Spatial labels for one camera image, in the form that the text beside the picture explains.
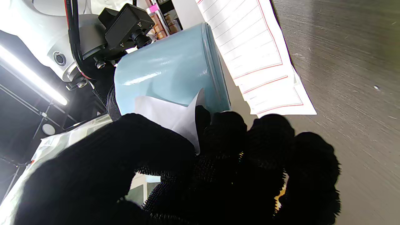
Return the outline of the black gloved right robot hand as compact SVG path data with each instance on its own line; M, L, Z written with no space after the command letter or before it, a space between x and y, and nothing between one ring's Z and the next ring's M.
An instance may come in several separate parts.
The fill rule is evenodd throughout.
M117 121L122 116L115 96L115 69L116 67L111 64L107 64L100 69L96 74L94 90L92 91L102 103L112 121Z

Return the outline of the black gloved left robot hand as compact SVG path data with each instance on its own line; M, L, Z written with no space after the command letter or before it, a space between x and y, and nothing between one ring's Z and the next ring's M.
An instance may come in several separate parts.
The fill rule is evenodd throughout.
M41 164L14 225L332 225L334 148L278 114L250 129L199 106L200 154L180 134L126 114Z

